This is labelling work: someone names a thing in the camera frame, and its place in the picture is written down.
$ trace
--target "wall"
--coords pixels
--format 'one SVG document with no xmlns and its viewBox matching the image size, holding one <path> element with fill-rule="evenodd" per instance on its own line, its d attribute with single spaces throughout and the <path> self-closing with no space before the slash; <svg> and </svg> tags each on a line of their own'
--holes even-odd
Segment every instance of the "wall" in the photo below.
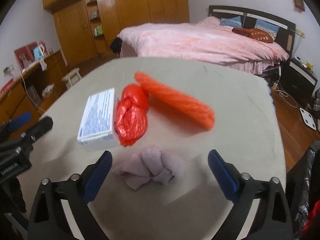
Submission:
<svg viewBox="0 0 320 240">
<path fill-rule="evenodd" d="M 306 11 L 298 12 L 294 9 L 292 0 L 189 0 L 190 22 L 197 23 L 203 20 L 208 12 L 209 5 L 230 5 L 264 11 L 287 19 L 297 25 L 297 28 L 306 34 L 302 39 L 295 56 L 303 62 L 307 60 L 314 65 L 314 72 L 320 79 L 320 62 L 318 58 L 320 48 L 320 27 L 313 14 L 305 4 Z"/>
<path fill-rule="evenodd" d="M 42 0 L 16 0 L 0 25 L 0 88 L 10 76 L 3 76 L 5 67 L 13 64 L 14 77 L 19 76 L 19 65 L 14 50 L 33 41 L 44 41 L 47 49 L 61 49 L 52 14 L 42 7 Z"/>
</svg>

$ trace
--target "plaid fabric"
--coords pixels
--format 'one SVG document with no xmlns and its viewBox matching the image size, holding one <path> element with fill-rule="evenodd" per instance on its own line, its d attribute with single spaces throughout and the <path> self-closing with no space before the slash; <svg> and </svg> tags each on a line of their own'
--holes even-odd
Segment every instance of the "plaid fabric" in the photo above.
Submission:
<svg viewBox="0 0 320 240">
<path fill-rule="evenodd" d="M 320 89 L 318 89 L 316 91 L 315 96 L 316 96 L 316 100 L 315 100 L 315 103 L 313 105 L 313 110 L 314 111 L 320 111 Z"/>
</svg>

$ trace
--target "nightstand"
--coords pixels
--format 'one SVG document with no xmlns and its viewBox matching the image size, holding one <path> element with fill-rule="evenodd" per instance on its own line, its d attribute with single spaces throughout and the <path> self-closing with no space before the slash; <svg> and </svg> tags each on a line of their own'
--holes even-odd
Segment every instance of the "nightstand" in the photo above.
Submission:
<svg viewBox="0 0 320 240">
<path fill-rule="evenodd" d="M 300 62 L 292 58 L 282 65 L 280 82 L 283 90 L 305 108 L 312 97 L 318 79 Z"/>
</svg>

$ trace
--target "bed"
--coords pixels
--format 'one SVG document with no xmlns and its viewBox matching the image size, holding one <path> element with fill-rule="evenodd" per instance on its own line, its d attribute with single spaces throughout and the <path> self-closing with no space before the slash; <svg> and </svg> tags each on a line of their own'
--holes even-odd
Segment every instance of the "bed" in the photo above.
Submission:
<svg viewBox="0 0 320 240">
<path fill-rule="evenodd" d="M 221 19 L 240 17 L 242 27 L 257 21 L 278 26 L 273 43 L 263 43 L 220 26 Z M 211 5 L 209 16 L 198 24 L 143 24 L 125 28 L 121 57 L 171 57 L 197 60 L 261 75 L 291 58 L 295 24 L 265 12 L 233 6 Z"/>
</svg>

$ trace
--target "bed headboard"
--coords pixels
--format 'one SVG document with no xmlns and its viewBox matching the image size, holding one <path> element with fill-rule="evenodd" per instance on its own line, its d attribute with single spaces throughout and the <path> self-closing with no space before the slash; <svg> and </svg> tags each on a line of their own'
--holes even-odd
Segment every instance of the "bed headboard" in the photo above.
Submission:
<svg viewBox="0 0 320 240">
<path fill-rule="evenodd" d="M 233 18 L 241 16 L 242 27 L 246 29 L 254 28 L 257 19 L 277 25 L 280 28 L 275 42 L 289 54 L 289 58 L 292 56 L 296 25 L 288 20 L 266 12 L 225 5 L 210 5 L 209 16 L 215 16 L 217 18 Z"/>
</svg>

